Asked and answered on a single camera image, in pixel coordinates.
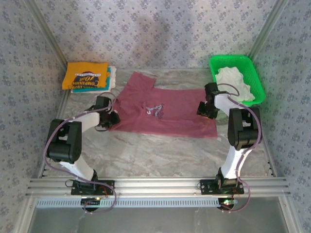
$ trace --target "purple cable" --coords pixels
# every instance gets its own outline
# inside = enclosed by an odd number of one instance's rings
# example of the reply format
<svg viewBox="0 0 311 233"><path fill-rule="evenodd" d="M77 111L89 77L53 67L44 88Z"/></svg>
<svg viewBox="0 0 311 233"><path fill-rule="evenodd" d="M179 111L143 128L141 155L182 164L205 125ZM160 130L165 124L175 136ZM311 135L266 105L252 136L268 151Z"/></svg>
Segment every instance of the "purple cable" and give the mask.
<svg viewBox="0 0 311 233"><path fill-rule="evenodd" d="M238 89L237 89L235 86L233 86L233 85L231 85L231 84L228 84L228 83L221 83L221 84L218 84L218 86L220 86L220 85L231 86L233 89L235 89L235 90L237 91L237 94L229 93L229 94L228 94L228 99L229 99L231 102L233 102L234 104L236 104L236 105L238 105L238 106L241 106L241 107L245 108L247 111L249 111L249 112L252 114L252 116L254 117L254 119L255 119L255 121L256 121L256 123L257 123L257 126L258 126L258 136L257 136L256 142L255 142L251 147L247 148L247 149L242 153L242 156L241 156L241 158L239 159L238 164L237 164L237 167L236 167L236 176L237 176L237 180L238 180L239 182L245 184L246 187L247 187L247 190L248 190L248 198L247 198L246 203L245 203L242 207L240 207L239 209L237 209L237 210L228 210L229 212L237 212L237 211L240 211L240 210L244 209L244 208L248 205L248 203L249 203L249 201L250 201L250 199L251 199L251 189L250 189L248 183L246 183L245 181L241 180L241 178L239 177L239 170L240 170L240 165L241 165L243 159L247 157L246 153L247 153L249 150L254 149L254 148L259 144L260 137L261 137L261 124L260 124L260 121L259 121L258 117L256 116L256 114L253 112L253 110L251 110L249 107L247 107L247 106L245 106L244 104L241 104L241 103L239 103L239 102L237 102L237 101L235 101L235 100L233 100L233 99L231 98L231 95L233 95L233 96L239 96L239 95L240 95Z"/></svg>
<svg viewBox="0 0 311 233"><path fill-rule="evenodd" d="M114 207L114 206L116 205L116 203L117 203L117 193L116 193L116 191L114 190L114 188L113 188L112 186L107 185L106 183L97 182L97 181L89 181L89 180L87 180L87 179L84 179L84 178L82 178L82 177L79 177L79 176L75 175L74 173L72 173L72 172L70 172L70 171L68 171L68 170L61 169L61 168L57 168L57 167L52 166L51 164L49 164L49 162L48 162L48 160L47 160L46 154L47 154L47 152L48 152L48 148L49 148L49 145L51 144L52 139L54 138L54 136L56 135L56 133L63 127L63 125L65 125L66 123L68 123L68 122L71 121L71 120L74 120L74 119L76 119L76 118L82 117L82 116L84 116L84 115L107 110L107 109L111 108L111 107L114 105L114 103L115 103L115 101L116 101L116 96L115 96L114 94L112 94L111 92L105 92L105 93L106 93L106 94L111 94L111 95L114 97L114 99L113 99L113 101L112 101L112 103L111 103L110 105L108 105L108 106L105 107L105 108L101 108L101 109L96 109L96 110L91 110L91 111L85 111L85 112L83 112L83 113L81 113L81 114L79 114L79 115L77 115L77 116L70 117L70 118L67 118L66 120L64 120L64 121L63 121L62 123L60 123L60 124L56 127L56 129L53 131L53 133L51 134L50 138L48 139L48 141L47 141L47 143L46 143L46 145L45 145L45 148L44 148L44 150L43 150L43 161L44 161L44 163L45 163L49 168L54 169L54 170L56 170L56 171L65 172L65 173L67 173L67 174L69 174L69 175L72 175L72 176L74 176L76 179L79 179L79 180L81 180L81 181L83 181L83 182L102 185L102 186L105 186L105 187L107 187L107 188L109 188L109 189L112 190L113 195L115 196L115 198L114 198L114 201L113 201L112 205L111 205L109 208L107 208L107 209L105 209L105 210L102 210L102 211L90 212L90 211L87 211L87 210L86 210L86 206L87 206L87 204L88 204L89 202L91 202L91 201L87 201L87 202L84 204L84 206L83 206L83 210L84 210L84 212L85 212L86 214L106 213L106 212L112 210L113 207Z"/></svg>

